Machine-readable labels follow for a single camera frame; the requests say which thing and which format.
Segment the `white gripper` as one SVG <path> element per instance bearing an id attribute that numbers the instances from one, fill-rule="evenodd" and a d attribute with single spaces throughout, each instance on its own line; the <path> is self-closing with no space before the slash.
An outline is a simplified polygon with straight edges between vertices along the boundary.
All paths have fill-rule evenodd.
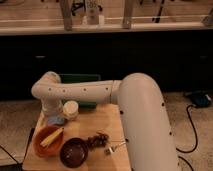
<path id="1" fill-rule="evenodd" d="M 78 117 L 79 105 L 76 101 L 67 101 L 63 105 L 63 113 L 58 116 L 51 116 L 47 119 L 48 125 L 65 125 L 68 121 L 74 121 Z"/>

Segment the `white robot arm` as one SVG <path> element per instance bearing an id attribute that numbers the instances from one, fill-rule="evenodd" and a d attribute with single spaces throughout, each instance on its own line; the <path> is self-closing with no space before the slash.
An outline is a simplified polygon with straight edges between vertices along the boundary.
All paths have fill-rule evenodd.
<path id="1" fill-rule="evenodd" d="M 161 90 L 144 73 L 121 80 L 63 83 L 52 71 L 31 88 L 46 116 L 62 112 L 63 100 L 116 104 L 120 112 L 130 168 L 134 171 L 181 171 Z"/>

